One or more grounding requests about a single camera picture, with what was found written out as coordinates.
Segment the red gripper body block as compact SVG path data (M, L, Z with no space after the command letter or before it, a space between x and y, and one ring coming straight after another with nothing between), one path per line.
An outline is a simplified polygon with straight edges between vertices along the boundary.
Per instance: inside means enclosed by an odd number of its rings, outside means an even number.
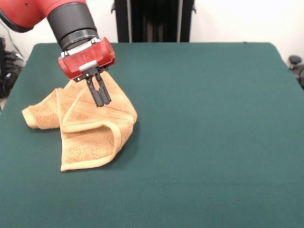
M83 73L91 68L108 68L115 63L115 53L107 38L92 40L64 51L58 58L63 73L75 81L83 80Z

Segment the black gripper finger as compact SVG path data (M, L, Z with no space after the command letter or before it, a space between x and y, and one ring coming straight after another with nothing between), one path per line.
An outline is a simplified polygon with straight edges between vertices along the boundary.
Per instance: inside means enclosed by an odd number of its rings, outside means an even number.
M98 104L110 104L111 98L102 77L100 76L100 74L97 74L95 78L99 84L98 96L97 96Z
M103 100L102 100L99 92L94 87L94 84L93 84L91 76L86 77L86 83L87 83L87 86L89 88L89 91L90 91L90 93L91 93L91 95L93 97L93 100L94 100L96 106L97 107L104 106L104 102L103 102Z

